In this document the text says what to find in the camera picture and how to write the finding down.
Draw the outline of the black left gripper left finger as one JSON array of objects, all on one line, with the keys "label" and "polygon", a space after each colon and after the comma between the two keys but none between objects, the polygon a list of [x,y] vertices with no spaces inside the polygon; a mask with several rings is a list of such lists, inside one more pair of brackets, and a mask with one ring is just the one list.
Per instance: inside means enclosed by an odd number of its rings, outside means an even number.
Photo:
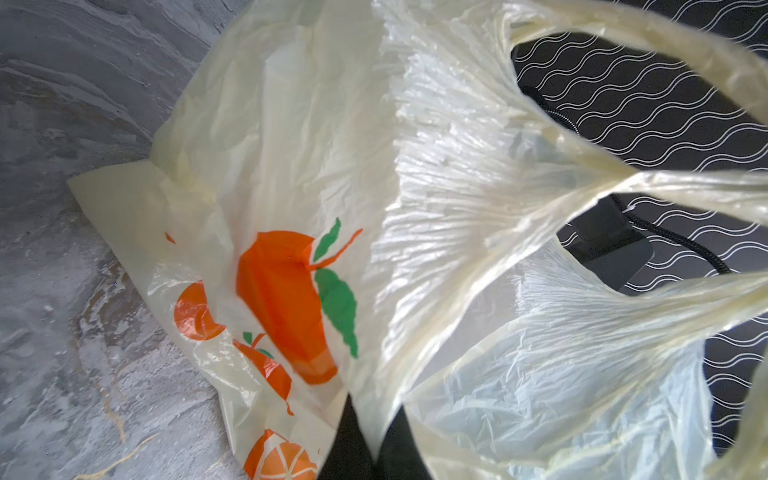
[{"label": "black left gripper left finger", "polygon": [[352,399],[347,396],[333,445],[318,480],[373,480],[375,463],[359,429]]}]

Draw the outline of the yellow bag with orange print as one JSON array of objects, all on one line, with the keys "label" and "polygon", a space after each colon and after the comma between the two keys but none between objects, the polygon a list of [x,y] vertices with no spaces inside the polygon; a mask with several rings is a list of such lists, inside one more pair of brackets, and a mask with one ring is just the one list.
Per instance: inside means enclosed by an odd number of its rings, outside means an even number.
[{"label": "yellow bag with orange print", "polygon": [[435,479],[763,479],[767,370],[712,450],[711,335],[765,272],[612,290],[558,242],[612,193],[767,221],[763,173],[635,169],[521,92],[512,49],[579,31],[683,61],[753,118],[767,63],[600,1],[258,1],[150,157],[70,180],[217,389],[252,479],[315,479],[345,401],[370,454],[399,411]]}]

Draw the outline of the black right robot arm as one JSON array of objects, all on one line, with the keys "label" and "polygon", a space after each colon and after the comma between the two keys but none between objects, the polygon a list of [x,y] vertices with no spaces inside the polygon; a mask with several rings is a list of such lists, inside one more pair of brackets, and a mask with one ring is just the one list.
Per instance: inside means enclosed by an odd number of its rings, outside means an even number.
[{"label": "black right robot arm", "polygon": [[571,225],[577,239],[566,250],[616,291],[653,258],[653,247],[642,230],[695,253],[718,274],[732,272],[720,257],[703,245],[630,212],[616,194],[599,200]]}]

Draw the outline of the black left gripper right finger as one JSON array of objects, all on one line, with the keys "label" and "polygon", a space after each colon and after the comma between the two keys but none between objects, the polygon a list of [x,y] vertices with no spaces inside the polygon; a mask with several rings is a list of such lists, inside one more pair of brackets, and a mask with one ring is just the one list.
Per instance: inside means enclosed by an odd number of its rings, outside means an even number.
[{"label": "black left gripper right finger", "polygon": [[419,454],[403,407],[394,417],[376,461],[376,478],[385,480],[431,480]]}]

